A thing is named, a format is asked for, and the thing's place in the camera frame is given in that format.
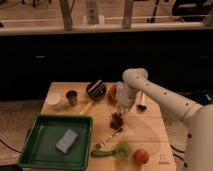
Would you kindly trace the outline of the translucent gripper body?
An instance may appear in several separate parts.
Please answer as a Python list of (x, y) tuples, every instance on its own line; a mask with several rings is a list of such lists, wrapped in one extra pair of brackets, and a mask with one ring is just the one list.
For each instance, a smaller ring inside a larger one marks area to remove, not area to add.
[(122, 117), (125, 117), (135, 104), (136, 95), (138, 91), (129, 87), (124, 82), (116, 83), (116, 100), (117, 107), (116, 112), (120, 113)]

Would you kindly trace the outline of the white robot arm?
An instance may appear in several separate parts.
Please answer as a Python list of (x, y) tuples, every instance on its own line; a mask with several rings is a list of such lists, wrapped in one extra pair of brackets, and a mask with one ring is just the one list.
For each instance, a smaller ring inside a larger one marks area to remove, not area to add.
[(188, 127), (182, 171), (213, 171), (213, 104), (201, 105), (150, 82), (144, 68), (126, 69), (118, 88), (119, 106), (131, 108), (139, 91), (173, 112)]

